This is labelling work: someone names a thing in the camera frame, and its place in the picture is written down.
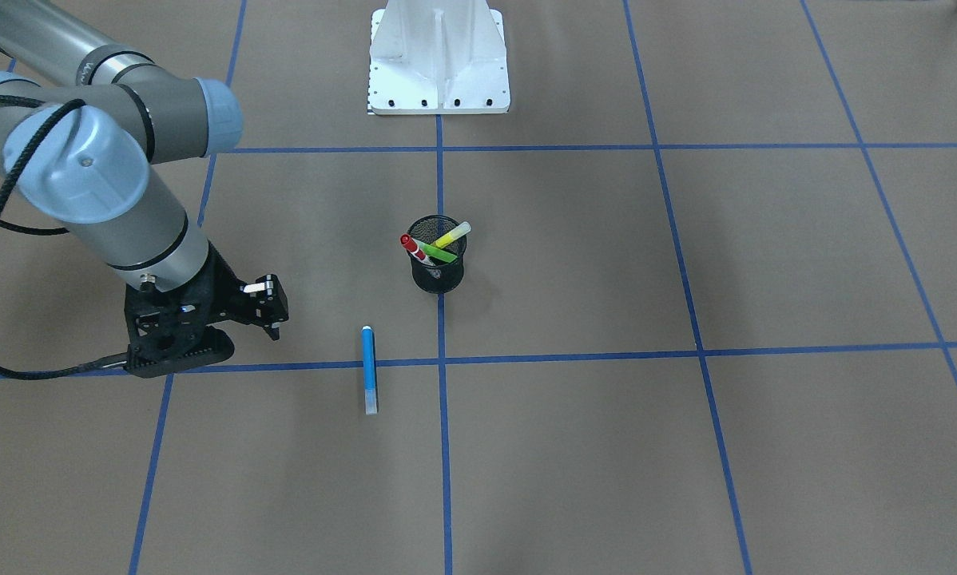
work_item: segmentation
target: marker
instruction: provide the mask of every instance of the marker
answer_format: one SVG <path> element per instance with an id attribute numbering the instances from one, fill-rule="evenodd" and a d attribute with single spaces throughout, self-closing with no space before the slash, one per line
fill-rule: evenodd
<path id="1" fill-rule="evenodd" d="M 439 250 L 439 248 L 437 248 L 435 245 L 425 244 L 424 241 L 414 239 L 414 237 L 412 237 L 412 240 L 415 241 L 418 247 L 421 248 L 421 251 L 425 252 L 425 255 L 427 256 L 434 257 L 438 259 L 439 261 L 446 262 L 448 264 L 457 259 L 456 254 L 451 254 L 450 252 Z"/>
<path id="2" fill-rule="evenodd" d="M 365 415 L 376 415 L 379 402 L 375 393 L 375 335 L 370 325 L 361 328 L 361 357 L 365 367 Z"/>
<path id="3" fill-rule="evenodd" d="M 437 248 L 441 248 L 442 250 L 442 248 L 445 248 L 447 245 L 453 244 L 454 241 L 460 240 L 461 237 L 468 232 L 471 232 L 471 224 L 468 222 L 461 222 L 461 225 L 455 227 L 446 234 L 443 234 L 443 237 L 434 241 L 432 245 L 435 245 Z"/>
<path id="4" fill-rule="evenodd" d="M 415 240 L 412 239 L 412 237 L 408 234 L 405 233 L 404 236 L 401 236 L 401 245 L 403 245 L 405 250 L 408 251 L 408 254 L 411 254 L 411 257 L 414 259 L 417 259 L 419 262 L 427 266 L 435 266 L 435 263 L 432 262 L 432 259 L 430 259 L 425 252 L 421 251 L 421 248 L 418 248 Z M 443 275 L 443 273 L 438 269 L 425 269 L 425 272 L 428 272 L 430 276 L 437 278 L 437 280 Z"/>

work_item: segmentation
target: blue marker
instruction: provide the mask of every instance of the blue marker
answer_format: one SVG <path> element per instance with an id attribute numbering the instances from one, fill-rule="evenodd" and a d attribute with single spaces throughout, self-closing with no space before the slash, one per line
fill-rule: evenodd
<path id="1" fill-rule="evenodd" d="M 375 396 L 375 335 L 372 327 L 361 328 L 361 357 L 365 367 L 365 415 L 379 413 Z"/>

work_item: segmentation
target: pen holder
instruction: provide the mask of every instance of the pen holder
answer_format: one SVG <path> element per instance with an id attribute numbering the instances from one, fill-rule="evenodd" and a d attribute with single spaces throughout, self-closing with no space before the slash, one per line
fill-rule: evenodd
<path id="1" fill-rule="evenodd" d="M 409 227 L 408 235 L 416 240 L 424 241 L 425 244 L 432 244 L 455 227 L 457 222 L 452 218 L 425 216 Z M 464 250 L 467 245 L 467 237 L 461 237 L 460 240 L 443 248 L 457 256 L 457 259 L 449 264 L 434 260 L 438 262 L 438 265 L 425 265 L 408 254 L 408 259 L 411 260 L 411 277 L 414 278 L 415 285 L 430 294 L 446 294 L 447 291 L 456 288 L 464 278 Z"/>

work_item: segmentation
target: green marker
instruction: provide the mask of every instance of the green marker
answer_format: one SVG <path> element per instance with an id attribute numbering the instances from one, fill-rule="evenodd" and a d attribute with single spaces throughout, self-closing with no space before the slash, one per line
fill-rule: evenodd
<path id="1" fill-rule="evenodd" d="M 436 258 L 439 261 L 450 263 L 457 259 L 457 256 L 451 254 L 450 252 L 439 250 L 435 245 L 425 244 L 424 241 L 414 239 L 415 243 L 418 245 L 418 248 L 421 248 L 421 251 L 425 252 L 425 255 L 431 258 Z"/>

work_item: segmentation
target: grid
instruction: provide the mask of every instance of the grid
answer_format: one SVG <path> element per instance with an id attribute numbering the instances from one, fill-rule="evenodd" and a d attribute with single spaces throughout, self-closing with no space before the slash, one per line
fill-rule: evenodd
<path id="1" fill-rule="evenodd" d="M 826 69 L 829 72 L 830 79 L 836 87 L 840 103 L 844 107 L 844 114 L 851 125 L 852 133 L 855 135 L 854 142 L 828 142 L 828 143 L 687 143 L 687 145 L 667 145 L 661 143 L 657 137 L 657 127 L 653 119 L 653 105 L 651 105 L 650 95 L 653 93 L 653 84 L 651 77 L 647 77 L 643 70 L 639 49 L 638 38 L 632 21 L 631 7 L 629 0 L 621 0 L 624 6 L 625 20 L 627 22 L 627 32 L 629 42 L 631 42 L 632 55 L 634 56 L 635 66 L 632 73 L 635 73 L 639 80 L 642 100 L 645 109 L 646 128 L 648 129 L 651 143 L 647 145 L 490 145 L 490 146 L 453 146 L 443 144 L 443 119 L 435 117 L 435 145 L 432 146 L 348 146 L 348 147 L 238 147 L 231 150 L 232 154 L 263 154 L 263 153 L 426 153 L 435 154 L 435 179 L 437 179 L 437 193 L 435 194 L 435 204 L 437 212 L 443 214 L 443 159 L 447 153 L 483 153 L 483 152 L 565 152 L 574 150 L 575 152 L 593 152 L 593 150 L 650 150 L 653 152 L 657 161 L 658 179 L 660 179 L 662 193 L 664 193 L 665 208 L 669 222 L 669 231 L 673 241 L 673 250 L 680 270 L 681 284 L 684 291 L 684 297 L 687 306 L 688 320 L 693 330 L 694 349 L 668 350 L 668 351 L 644 351 L 644 352 L 618 352 L 618 353 L 574 353 L 574 354 L 541 354 L 541 355 L 500 355 L 500 356 L 448 356 L 446 345 L 446 313 L 445 300 L 443 295 L 439 295 L 437 301 L 438 317 L 438 355 L 435 357 L 409 357 L 399 359 L 381 359 L 377 361 L 380 367 L 437 367 L 439 372 L 439 421 L 441 422 L 441 445 L 442 445 L 442 473 L 443 473 L 443 561 L 445 561 L 445 572 L 449 575 L 453 571 L 453 534 L 452 534 L 452 498 L 451 498 L 451 452 L 450 452 L 450 422 L 447 408 L 447 367 L 448 365 L 465 364 L 483 364 L 483 363 L 560 363 L 560 361 L 606 361 L 606 360 L 651 360 L 664 358 L 697 358 L 699 368 L 701 369 L 702 383 L 705 386 L 705 395 L 709 402 L 709 413 L 713 421 L 713 433 L 716 435 L 716 444 L 718 455 L 721 461 L 724 481 L 727 488 L 727 495 L 730 501 L 730 510 L 737 529 L 737 539 L 739 549 L 741 550 L 741 559 L 744 563 L 746 574 L 752 572 L 752 559 L 750 559 L 750 545 L 745 537 L 745 529 L 741 523 L 741 510 L 739 510 L 737 499 L 737 484 L 735 477 L 731 472 L 728 461 L 727 449 L 724 440 L 722 422 L 720 420 L 719 410 L 715 396 L 713 396 L 713 383 L 709 374 L 709 358 L 712 357 L 733 357 L 733 356 L 758 356 L 758 355 L 789 355 L 789 354 L 825 354 L 825 353 L 857 353 L 857 352 L 883 352 L 883 351 L 902 351 L 902 350 L 939 350 L 943 354 L 943 361 L 947 364 L 951 372 L 953 381 L 957 386 L 957 367 L 954 363 L 952 350 L 957 350 L 957 341 L 950 341 L 945 338 L 939 321 L 936 319 L 934 309 L 923 286 L 919 272 L 913 262 L 909 252 L 905 236 L 899 229 L 897 218 L 887 194 L 884 193 L 883 183 L 880 181 L 876 167 L 870 157 L 870 149 L 957 149 L 957 142 L 868 142 L 856 123 L 855 114 L 852 113 L 850 102 L 844 89 L 841 88 L 840 80 L 837 77 L 832 59 L 829 54 L 821 32 L 816 25 L 807 0 L 800 0 L 800 8 L 803 11 L 803 18 L 808 21 L 808 26 L 815 37 L 817 47 L 822 55 Z M 238 61 L 241 35 L 244 30 L 244 16 L 248 8 L 248 0 L 241 0 L 239 15 L 237 19 L 236 32 L 233 38 L 230 61 L 227 69 L 226 83 L 230 85 L 233 81 L 234 70 Z M 9 65 L 10 70 L 14 69 L 14 62 Z M 699 330 L 697 311 L 695 311 L 695 302 L 693 291 L 688 277 L 687 267 L 682 251 L 681 234 L 679 222 L 673 211 L 671 196 L 669 196 L 669 186 L 667 180 L 667 171 L 665 171 L 665 162 L 662 152 L 664 150 L 677 149 L 857 149 L 865 159 L 866 167 L 872 176 L 872 185 L 876 189 L 880 203 L 883 205 L 885 216 L 890 222 L 892 232 L 894 232 L 895 241 L 897 241 L 899 250 L 902 252 L 909 273 L 914 281 L 915 289 L 923 302 L 923 308 L 927 313 L 928 321 L 931 324 L 935 334 L 935 341 L 920 341 L 910 343 L 869 343 L 868 345 L 829 345 L 829 346 L 789 346 L 789 347 L 760 347 L 760 348 L 737 348 L 737 349 L 709 349 L 702 342 L 701 330 Z M 208 171 L 205 174 L 205 186 L 202 190 L 201 206 L 198 211 L 197 223 L 202 225 L 205 221 L 205 208 L 208 206 L 209 197 L 211 197 L 212 180 L 216 171 L 216 156 L 212 156 L 208 161 Z M 193 369 L 195 374 L 220 374 L 221 372 L 250 372 L 250 371 L 313 371 L 313 369 L 356 369 L 361 367 L 360 361 L 320 361 L 320 363 L 262 363 L 262 364 L 227 364 L 227 365 L 209 365 Z M 94 374 L 78 375 L 123 375 L 120 371 L 94 372 Z M 153 500 L 154 480 L 156 480 L 158 455 L 160 454 L 162 435 L 165 432 L 167 415 L 169 411 L 169 398 L 173 389 L 174 378 L 172 375 L 165 379 L 164 390 L 162 390 L 160 412 L 158 412 L 156 434 L 154 435 L 153 451 L 147 470 L 147 479 L 145 490 L 141 500 L 139 518 L 135 533 L 133 552 L 129 573 L 138 573 L 139 561 L 141 557 L 142 542 L 144 530 L 149 516 L 149 507 Z"/>

